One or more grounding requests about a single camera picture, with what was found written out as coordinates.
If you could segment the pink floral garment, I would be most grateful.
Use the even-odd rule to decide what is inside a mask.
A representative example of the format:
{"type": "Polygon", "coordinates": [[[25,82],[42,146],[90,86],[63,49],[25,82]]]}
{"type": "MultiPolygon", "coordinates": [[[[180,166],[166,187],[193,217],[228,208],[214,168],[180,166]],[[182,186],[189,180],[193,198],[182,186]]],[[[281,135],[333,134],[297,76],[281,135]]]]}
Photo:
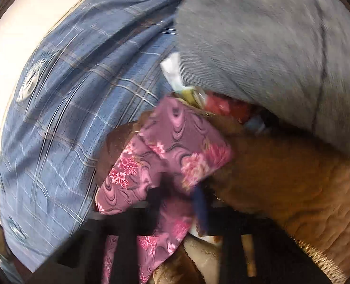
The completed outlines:
{"type": "Polygon", "coordinates": [[[139,236],[139,282],[169,258],[192,226],[189,201],[197,184],[227,164],[230,145],[199,113],[180,99],[166,96],[129,140],[95,196],[98,212],[114,215],[144,201],[165,177],[180,195],[163,199],[151,236],[139,236]]]}

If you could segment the beige leaf pattern blanket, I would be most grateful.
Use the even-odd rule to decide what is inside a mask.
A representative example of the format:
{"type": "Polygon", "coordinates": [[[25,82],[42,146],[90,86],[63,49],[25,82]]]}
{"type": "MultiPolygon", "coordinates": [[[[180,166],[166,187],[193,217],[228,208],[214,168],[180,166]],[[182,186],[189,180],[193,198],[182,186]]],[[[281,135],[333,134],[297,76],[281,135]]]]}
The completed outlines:
{"type": "Polygon", "coordinates": [[[214,173],[216,195],[283,228],[333,283],[350,283],[350,158],[283,122],[255,135],[207,115],[235,153],[214,173]]]}

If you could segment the red plastic bag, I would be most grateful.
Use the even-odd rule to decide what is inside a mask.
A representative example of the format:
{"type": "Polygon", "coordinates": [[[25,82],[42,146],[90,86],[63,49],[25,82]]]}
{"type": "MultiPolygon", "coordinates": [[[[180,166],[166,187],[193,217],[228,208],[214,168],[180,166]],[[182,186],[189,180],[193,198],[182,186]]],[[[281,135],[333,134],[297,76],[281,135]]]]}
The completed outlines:
{"type": "Polygon", "coordinates": [[[210,91],[206,93],[204,109],[212,114],[233,117],[241,124],[253,115],[250,104],[210,91]]]}

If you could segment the blue plaid pillow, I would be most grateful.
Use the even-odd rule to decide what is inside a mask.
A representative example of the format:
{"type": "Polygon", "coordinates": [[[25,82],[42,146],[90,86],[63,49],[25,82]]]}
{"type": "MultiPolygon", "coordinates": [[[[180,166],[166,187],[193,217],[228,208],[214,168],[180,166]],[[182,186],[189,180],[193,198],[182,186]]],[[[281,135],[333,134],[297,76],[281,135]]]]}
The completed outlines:
{"type": "Polygon", "coordinates": [[[25,64],[0,149],[6,243],[36,270],[84,222],[106,136],[170,91],[179,0],[84,0],[25,64]]]}

